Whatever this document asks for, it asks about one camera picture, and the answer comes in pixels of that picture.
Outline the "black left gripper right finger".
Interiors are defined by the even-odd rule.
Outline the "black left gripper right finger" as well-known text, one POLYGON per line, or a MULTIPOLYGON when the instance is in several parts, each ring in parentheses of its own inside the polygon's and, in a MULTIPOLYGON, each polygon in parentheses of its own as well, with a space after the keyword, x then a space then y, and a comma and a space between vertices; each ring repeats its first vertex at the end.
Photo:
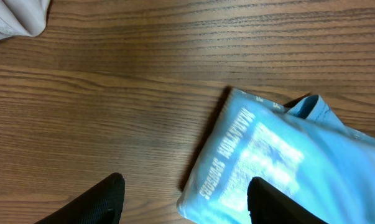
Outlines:
POLYGON ((250 181, 247 196, 252 224, 325 224, 261 177, 250 181))

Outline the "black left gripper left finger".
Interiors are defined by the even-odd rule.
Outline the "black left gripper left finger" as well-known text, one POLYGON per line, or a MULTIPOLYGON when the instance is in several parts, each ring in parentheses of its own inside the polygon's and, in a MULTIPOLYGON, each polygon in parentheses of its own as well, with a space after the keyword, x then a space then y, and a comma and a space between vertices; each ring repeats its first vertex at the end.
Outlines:
POLYGON ((37 224, 118 224, 124 195, 125 180, 115 172, 37 224))

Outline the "light blue t-shirt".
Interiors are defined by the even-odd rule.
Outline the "light blue t-shirt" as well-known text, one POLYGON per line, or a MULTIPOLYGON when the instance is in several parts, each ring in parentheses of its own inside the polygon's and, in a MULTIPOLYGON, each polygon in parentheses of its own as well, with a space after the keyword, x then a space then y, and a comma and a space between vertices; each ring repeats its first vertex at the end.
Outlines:
POLYGON ((375 223, 375 138, 318 95, 286 108, 232 89, 177 210, 196 223, 249 223, 255 177, 327 223, 375 223))

